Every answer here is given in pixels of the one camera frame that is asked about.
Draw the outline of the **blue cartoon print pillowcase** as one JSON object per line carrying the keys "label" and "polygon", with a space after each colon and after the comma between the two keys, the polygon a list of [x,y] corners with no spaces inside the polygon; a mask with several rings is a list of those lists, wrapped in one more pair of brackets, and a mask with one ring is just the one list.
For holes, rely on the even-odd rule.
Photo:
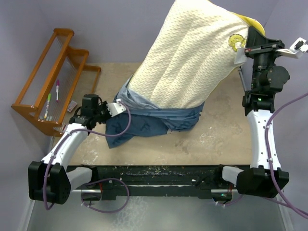
{"label": "blue cartoon print pillowcase", "polygon": [[165,135],[170,132],[189,131],[199,121],[204,104],[195,108],[159,108],[152,102],[128,88],[130,78],[121,87],[116,99],[120,99],[130,110],[131,122],[127,112],[123,112],[107,120],[105,133],[115,135],[128,130],[120,136],[106,137],[110,149],[116,148],[135,136],[152,137]]}

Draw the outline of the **white quilted pillow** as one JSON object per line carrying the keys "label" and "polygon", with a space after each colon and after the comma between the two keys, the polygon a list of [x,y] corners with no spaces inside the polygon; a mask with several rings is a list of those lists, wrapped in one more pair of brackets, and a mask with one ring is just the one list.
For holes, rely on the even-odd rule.
{"label": "white quilted pillow", "polygon": [[250,26],[265,32],[257,20],[208,0],[175,1],[127,94],[144,108],[201,105],[242,64],[236,54],[246,46]]}

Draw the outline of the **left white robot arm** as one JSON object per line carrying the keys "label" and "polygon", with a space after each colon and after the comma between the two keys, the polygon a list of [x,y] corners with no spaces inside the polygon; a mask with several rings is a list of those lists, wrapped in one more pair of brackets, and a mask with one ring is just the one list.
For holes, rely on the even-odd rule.
{"label": "left white robot arm", "polygon": [[96,94],[83,96],[81,107],[70,118],[58,143],[41,161],[33,161],[29,165],[30,199],[42,201],[46,210],[50,210],[54,204],[64,204],[70,192],[82,185],[89,189],[97,187],[97,167],[80,165],[70,172],[67,167],[80,144],[95,126],[110,118],[107,102]]}

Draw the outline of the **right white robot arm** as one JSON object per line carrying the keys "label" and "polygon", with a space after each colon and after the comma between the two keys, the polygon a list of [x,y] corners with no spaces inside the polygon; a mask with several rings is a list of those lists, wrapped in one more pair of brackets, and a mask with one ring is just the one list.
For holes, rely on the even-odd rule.
{"label": "right white robot arm", "polygon": [[282,171],[278,160],[273,134],[275,95],[290,79],[288,71],[275,64],[278,50],[283,48],[281,40],[266,38],[249,27],[244,55],[253,59],[253,72],[251,89],[245,92],[242,106],[250,125],[253,159],[246,170],[222,166],[214,176],[219,188],[232,183],[240,194],[274,198],[289,182],[289,174]]}

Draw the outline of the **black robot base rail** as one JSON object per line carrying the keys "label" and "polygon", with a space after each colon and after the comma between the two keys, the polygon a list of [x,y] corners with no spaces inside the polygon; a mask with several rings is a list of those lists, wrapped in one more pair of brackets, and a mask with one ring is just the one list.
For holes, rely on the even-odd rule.
{"label": "black robot base rail", "polygon": [[95,200],[118,196],[229,197],[236,188],[221,178],[220,165],[95,166],[103,183],[82,185],[75,191]]}

